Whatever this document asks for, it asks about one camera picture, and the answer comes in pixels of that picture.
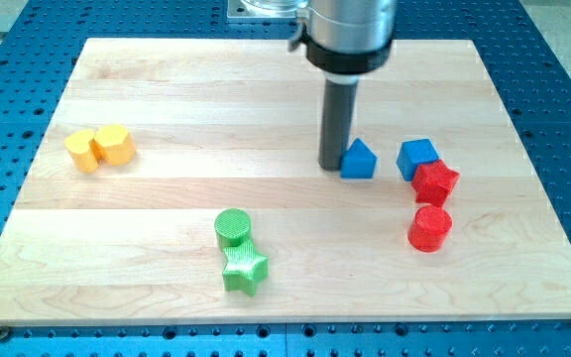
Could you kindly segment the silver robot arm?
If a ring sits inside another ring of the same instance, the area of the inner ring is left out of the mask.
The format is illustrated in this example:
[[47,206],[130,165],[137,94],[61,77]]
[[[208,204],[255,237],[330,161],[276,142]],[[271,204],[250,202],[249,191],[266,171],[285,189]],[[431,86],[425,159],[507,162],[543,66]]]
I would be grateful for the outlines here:
[[397,0],[309,0],[296,11],[297,28],[287,50],[305,56],[327,80],[354,85],[389,58]]

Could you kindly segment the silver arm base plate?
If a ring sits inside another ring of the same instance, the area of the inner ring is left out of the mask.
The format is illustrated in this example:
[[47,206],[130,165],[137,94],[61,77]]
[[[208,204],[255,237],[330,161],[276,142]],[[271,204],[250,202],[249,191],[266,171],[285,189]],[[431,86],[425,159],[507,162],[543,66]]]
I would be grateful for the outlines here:
[[228,0],[227,19],[258,20],[293,18],[297,9],[305,7],[307,0]]

